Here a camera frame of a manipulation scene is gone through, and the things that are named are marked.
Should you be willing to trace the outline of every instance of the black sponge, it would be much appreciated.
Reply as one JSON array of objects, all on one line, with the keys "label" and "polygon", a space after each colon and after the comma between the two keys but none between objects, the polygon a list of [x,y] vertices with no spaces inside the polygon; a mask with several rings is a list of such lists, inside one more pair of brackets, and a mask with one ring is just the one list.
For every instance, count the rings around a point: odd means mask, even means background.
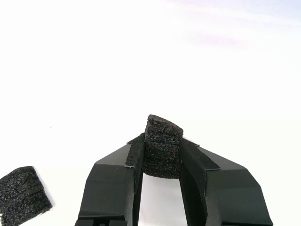
[{"label": "black sponge", "polygon": [[51,208],[32,166],[17,168],[0,179],[2,226],[18,226]]},{"label": "black sponge", "polygon": [[179,143],[183,129],[156,115],[149,115],[145,129],[144,173],[159,178],[179,178]]}]

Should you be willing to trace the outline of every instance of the black plastic part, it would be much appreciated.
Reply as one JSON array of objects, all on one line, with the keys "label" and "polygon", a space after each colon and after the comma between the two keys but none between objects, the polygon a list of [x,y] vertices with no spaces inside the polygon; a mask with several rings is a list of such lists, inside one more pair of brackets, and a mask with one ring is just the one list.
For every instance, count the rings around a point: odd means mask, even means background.
[{"label": "black plastic part", "polygon": [[76,226],[138,225],[144,152],[141,137],[95,163]]},{"label": "black plastic part", "polygon": [[188,226],[273,225],[261,187],[246,168],[185,139],[180,143],[179,153]]},{"label": "black plastic part", "polygon": [[[138,226],[144,136],[95,163],[76,226]],[[241,165],[182,139],[180,185],[188,226],[272,226],[261,187]]]}]

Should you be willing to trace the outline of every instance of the foam piece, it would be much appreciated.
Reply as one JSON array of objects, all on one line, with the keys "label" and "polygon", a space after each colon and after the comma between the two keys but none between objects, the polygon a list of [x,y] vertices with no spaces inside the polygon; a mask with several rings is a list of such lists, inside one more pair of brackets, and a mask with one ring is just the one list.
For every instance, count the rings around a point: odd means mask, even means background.
[{"label": "foam piece", "polygon": [[183,129],[156,115],[149,115],[145,129],[144,173],[159,178],[179,178],[179,143]]},{"label": "foam piece", "polygon": [[51,208],[32,166],[17,168],[0,179],[2,226],[19,226]]}]

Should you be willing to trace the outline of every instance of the black foam block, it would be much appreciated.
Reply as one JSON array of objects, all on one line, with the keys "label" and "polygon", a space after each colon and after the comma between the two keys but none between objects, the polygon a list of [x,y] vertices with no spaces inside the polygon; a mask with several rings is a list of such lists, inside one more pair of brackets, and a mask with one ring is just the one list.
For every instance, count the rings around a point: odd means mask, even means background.
[{"label": "black foam block", "polygon": [[156,115],[149,115],[145,129],[144,173],[159,178],[179,178],[179,143],[183,129]]},{"label": "black foam block", "polygon": [[51,208],[32,166],[17,168],[0,179],[2,226],[18,226]]}]

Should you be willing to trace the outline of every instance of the white surface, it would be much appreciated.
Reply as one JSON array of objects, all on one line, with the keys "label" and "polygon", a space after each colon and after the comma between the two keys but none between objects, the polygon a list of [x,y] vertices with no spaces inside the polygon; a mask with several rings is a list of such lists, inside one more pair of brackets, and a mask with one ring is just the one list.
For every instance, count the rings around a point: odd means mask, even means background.
[{"label": "white surface", "polygon": [[[33,165],[54,204],[24,226],[73,226],[93,163],[140,134],[150,113],[246,166],[275,226],[297,225],[299,9],[1,1],[0,177]],[[145,177],[139,225],[185,225],[176,185]]]}]

